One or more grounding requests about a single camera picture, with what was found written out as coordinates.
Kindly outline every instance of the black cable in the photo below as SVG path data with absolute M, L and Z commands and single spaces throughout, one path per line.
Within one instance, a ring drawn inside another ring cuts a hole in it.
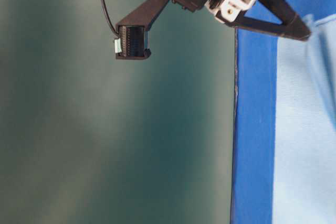
M 110 20 L 110 16 L 109 16 L 109 13 L 107 11 L 107 7 L 106 7 L 106 3 L 105 3 L 105 0 L 100 0 L 101 1 L 101 5 L 103 7 L 103 11 L 104 11 L 104 14 L 105 14 L 105 18 L 106 18 L 106 21 L 107 23 L 109 24 L 109 27 L 111 29 L 111 31 L 119 38 L 119 34 L 118 32 L 115 30 L 114 26 L 112 25 L 112 22 Z

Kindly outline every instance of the black triangular arm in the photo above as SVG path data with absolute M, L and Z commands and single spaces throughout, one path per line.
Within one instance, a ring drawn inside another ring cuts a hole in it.
M 245 17 L 241 13 L 234 22 L 225 22 L 226 25 L 238 27 L 246 30 L 257 31 L 280 37 L 296 40 L 308 40 L 311 32 L 300 16 L 290 7 L 286 0 L 259 0 L 267 9 L 277 16 L 282 24 L 265 22 L 262 20 Z M 223 19 L 220 12 L 217 14 L 219 19 Z

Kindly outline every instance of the blue fabric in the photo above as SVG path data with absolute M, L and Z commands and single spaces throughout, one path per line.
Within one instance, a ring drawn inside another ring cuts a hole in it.
M 287 0 L 302 17 L 336 13 L 334 0 Z M 256 4 L 248 16 L 277 22 Z M 277 38 L 238 31 L 238 108 L 234 150 L 232 223 L 272 220 Z
M 336 15 L 279 39 L 273 223 L 336 223 Z

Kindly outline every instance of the dark green surface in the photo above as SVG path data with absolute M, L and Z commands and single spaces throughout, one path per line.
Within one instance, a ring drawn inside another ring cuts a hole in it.
M 0 43 L 0 223 L 229 222 L 233 30 L 169 4 L 116 61 L 99 0 L 0 0 Z

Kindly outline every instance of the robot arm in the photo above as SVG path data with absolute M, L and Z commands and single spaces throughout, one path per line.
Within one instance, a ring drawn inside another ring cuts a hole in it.
M 246 17 L 246 12 L 257 0 L 171 1 L 191 12 L 206 6 L 219 22 L 230 27 L 302 41 L 310 36 L 308 27 L 285 0 L 259 0 L 282 21 L 282 24 Z M 169 0 L 147 0 L 117 23 L 116 30 L 119 38 L 114 41 L 117 59 L 146 59 L 150 56 L 148 32 L 168 2 Z

